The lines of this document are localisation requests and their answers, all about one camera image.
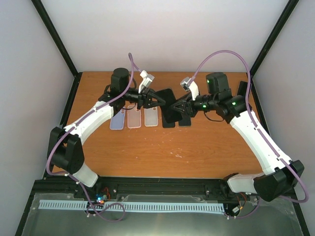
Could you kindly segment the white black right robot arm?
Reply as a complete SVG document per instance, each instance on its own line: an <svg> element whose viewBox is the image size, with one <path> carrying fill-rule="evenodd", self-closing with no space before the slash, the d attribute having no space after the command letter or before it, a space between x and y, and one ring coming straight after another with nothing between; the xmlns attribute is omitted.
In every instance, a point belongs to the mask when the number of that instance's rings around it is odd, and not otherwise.
<svg viewBox="0 0 315 236"><path fill-rule="evenodd" d="M284 197L293 189L305 167L301 161L293 161L272 140L262 127L245 95L232 95L227 76L215 72L206 76L207 95L201 95L198 86L189 77L181 81L188 92L171 105L173 111L194 117L198 112L215 111L245 140L257 158L262 173L227 177L228 190L233 193L257 194L267 202Z"/></svg>

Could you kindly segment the cream white phone case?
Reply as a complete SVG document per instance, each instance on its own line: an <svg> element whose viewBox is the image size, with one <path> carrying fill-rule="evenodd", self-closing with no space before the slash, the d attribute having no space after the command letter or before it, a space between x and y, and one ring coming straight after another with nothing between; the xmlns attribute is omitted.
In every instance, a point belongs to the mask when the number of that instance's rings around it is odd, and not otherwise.
<svg viewBox="0 0 315 236"><path fill-rule="evenodd" d="M146 127L158 126L158 109L156 107L144 109L144 118L144 124Z"/></svg>

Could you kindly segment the dark green phone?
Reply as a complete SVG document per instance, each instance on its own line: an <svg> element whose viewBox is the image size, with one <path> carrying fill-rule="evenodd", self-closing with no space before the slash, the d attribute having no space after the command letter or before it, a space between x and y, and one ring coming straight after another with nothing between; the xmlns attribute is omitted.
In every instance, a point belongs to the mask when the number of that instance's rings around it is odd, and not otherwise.
<svg viewBox="0 0 315 236"><path fill-rule="evenodd" d="M190 127L191 126L190 116L183 116L183 118L180 121L178 121L178 125L180 127Z"/></svg>

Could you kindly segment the dark grey phone corner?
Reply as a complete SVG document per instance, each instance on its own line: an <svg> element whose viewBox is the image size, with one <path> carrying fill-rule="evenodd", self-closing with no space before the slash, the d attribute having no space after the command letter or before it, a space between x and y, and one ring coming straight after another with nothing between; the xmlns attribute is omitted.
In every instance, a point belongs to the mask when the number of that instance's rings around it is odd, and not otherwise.
<svg viewBox="0 0 315 236"><path fill-rule="evenodd" d="M248 87L248 82L240 81L239 86L238 86L238 90L237 90L237 95L241 95L243 97L246 97L247 87Z"/></svg>

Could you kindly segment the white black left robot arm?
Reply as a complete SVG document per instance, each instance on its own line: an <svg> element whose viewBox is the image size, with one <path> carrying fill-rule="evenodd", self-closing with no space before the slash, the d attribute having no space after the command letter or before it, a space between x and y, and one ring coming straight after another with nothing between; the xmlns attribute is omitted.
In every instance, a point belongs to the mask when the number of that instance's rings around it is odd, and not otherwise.
<svg viewBox="0 0 315 236"><path fill-rule="evenodd" d="M82 117L64 128L55 127L50 133L46 171L54 175L51 167L61 171L57 175L73 178L77 184L85 185L85 192L92 198L102 194L102 185L97 182L98 175L85 163L83 144L103 123L113 118L125 106L134 103L137 108L153 108L165 105L165 100L149 86L154 76L145 70L140 72L142 82L131 88L133 72L117 68L111 75L111 83L106 86L94 106Z"/></svg>

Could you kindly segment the black phone from lilac case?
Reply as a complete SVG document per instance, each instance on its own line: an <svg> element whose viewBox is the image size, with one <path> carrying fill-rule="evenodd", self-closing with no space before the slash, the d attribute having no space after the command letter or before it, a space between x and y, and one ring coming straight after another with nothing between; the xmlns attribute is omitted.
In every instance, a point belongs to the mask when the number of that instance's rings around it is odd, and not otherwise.
<svg viewBox="0 0 315 236"><path fill-rule="evenodd" d="M162 89L156 92L157 96L165 101L165 105L161 106L162 114L168 123L178 122L182 120L181 113L173 110L171 106L177 101L171 88Z"/></svg>

